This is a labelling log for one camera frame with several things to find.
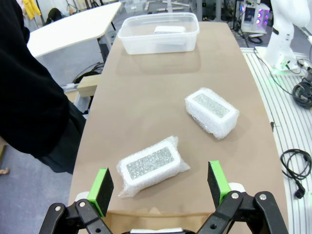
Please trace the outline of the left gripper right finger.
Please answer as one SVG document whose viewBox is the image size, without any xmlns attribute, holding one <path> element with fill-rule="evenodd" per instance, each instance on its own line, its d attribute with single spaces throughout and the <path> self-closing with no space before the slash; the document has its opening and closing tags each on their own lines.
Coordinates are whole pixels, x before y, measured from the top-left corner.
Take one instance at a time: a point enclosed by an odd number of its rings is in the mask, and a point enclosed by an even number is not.
<svg viewBox="0 0 312 234">
<path fill-rule="evenodd" d="M 227 234 L 236 222 L 244 222 L 253 234 L 287 234 L 288 230 L 272 193 L 254 196 L 229 186 L 218 160 L 208 162 L 207 182 L 215 212 L 203 223 L 198 234 Z"/>
</svg>

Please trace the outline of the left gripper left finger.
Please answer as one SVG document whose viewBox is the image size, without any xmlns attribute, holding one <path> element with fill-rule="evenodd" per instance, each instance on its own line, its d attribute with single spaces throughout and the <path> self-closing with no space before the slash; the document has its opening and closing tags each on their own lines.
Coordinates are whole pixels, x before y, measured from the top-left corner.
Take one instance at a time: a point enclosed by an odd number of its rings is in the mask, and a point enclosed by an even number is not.
<svg viewBox="0 0 312 234">
<path fill-rule="evenodd" d="M 114 190 L 108 168 L 99 169 L 86 198 L 66 207 L 63 203 L 50 205 L 42 223 L 40 234 L 77 234 L 86 230 L 89 234 L 110 234 L 104 223 Z"/>
</svg>

